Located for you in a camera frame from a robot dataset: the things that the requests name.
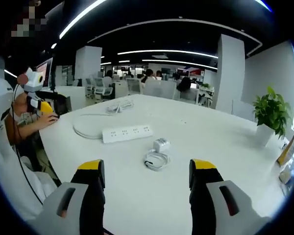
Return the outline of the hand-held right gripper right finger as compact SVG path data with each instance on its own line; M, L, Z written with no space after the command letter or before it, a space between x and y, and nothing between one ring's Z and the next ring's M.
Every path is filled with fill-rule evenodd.
M253 209L243 190L225 181L208 161L190 160L189 188L194 235L256 235L270 222Z

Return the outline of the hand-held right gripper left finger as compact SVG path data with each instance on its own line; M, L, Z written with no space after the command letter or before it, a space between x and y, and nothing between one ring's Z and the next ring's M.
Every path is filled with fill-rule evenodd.
M102 235L104 189L104 161L85 162L44 200L29 224L39 235Z

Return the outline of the person's left hand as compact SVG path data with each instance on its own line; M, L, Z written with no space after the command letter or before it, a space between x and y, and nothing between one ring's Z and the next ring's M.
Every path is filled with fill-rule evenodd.
M42 114L37 120L37 128L38 130L44 129L55 122L57 122L59 116L56 114Z

